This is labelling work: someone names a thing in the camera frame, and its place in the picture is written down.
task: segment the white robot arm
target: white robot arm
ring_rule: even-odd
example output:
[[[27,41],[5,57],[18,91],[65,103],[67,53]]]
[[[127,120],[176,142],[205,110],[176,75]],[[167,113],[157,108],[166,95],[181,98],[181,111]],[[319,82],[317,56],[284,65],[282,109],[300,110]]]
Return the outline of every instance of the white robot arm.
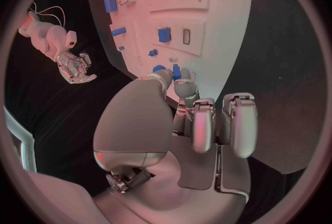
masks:
[[[67,32],[63,27],[47,22],[41,22],[36,13],[29,12],[18,32],[31,38],[32,45],[45,56],[56,62],[63,78],[71,84],[89,82],[96,75],[87,76],[91,60],[87,53],[79,57],[69,49],[77,42],[76,32]]]

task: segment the blue switch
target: blue switch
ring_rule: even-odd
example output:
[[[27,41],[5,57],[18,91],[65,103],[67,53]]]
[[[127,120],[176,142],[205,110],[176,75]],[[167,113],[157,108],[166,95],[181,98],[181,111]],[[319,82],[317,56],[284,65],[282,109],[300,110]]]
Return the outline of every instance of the blue switch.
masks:
[[[173,65],[173,74],[174,74],[174,81],[177,79],[181,79],[181,71],[180,71],[180,66],[178,65]]]
[[[153,68],[152,72],[156,72],[156,71],[164,70],[164,69],[166,69],[166,67],[164,67],[162,65],[157,65]]]
[[[126,33],[126,32],[127,32],[127,31],[126,31],[126,28],[123,27],[123,28],[119,28],[119,29],[115,29],[115,30],[113,30],[113,31],[112,31],[112,35],[113,35],[113,37],[114,37],[114,36],[118,36],[118,35],[123,34],[123,33]]]
[[[116,0],[104,0],[106,13],[117,11]]]
[[[159,41],[167,43],[170,41],[170,28],[158,29]]]
[[[156,49],[149,52],[149,56],[151,56],[151,57],[154,57],[157,54],[158,54],[158,51]]]

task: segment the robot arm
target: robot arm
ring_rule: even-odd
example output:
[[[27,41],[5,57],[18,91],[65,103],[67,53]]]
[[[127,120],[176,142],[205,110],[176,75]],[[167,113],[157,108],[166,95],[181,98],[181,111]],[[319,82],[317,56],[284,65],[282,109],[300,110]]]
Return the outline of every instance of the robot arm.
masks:
[[[41,22],[38,15],[31,11],[18,31],[24,37],[31,38],[33,47],[57,63],[60,74],[67,82],[80,84],[97,78],[96,75],[87,75],[87,69],[91,66],[87,53],[77,57],[69,51],[77,42],[76,32],[67,32],[61,26]]]

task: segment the humanoid robot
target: humanoid robot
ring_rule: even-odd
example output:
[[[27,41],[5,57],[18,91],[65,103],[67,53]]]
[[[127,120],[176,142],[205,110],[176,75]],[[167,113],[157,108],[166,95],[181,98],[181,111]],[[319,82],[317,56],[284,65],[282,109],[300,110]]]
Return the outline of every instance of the humanoid robot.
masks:
[[[250,193],[254,97],[226,95],[219,118],[183,68],[173,118],[165,101],[172,81],[169,69],[139,77],[106,107],[94,155],[111,187],[95,203],[112,223],[235,223]]]
[[[90,82],[96,75],[87,76],[91,60],[87,53],[80,57],[72,54],[76,42],[76,32],[67,32],[59,25],[41,22],[36,13],[30,11],[18,32],[31,38],[32,45],[45,56],[56,62],[63,78],[71,84]]]

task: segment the silver robot hand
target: silver robot hand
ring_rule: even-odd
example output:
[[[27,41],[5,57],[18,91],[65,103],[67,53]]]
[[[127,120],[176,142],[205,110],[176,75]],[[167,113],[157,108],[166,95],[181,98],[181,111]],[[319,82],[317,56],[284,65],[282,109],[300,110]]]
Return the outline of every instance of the silver robot hand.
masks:
[[[91,66],[91,59],[87,53],[75,56],[69,51],[61,53],[56,58],[59,71],[63,78],[71,84],[81,84],[94,80],[96,75],[86,75]]]

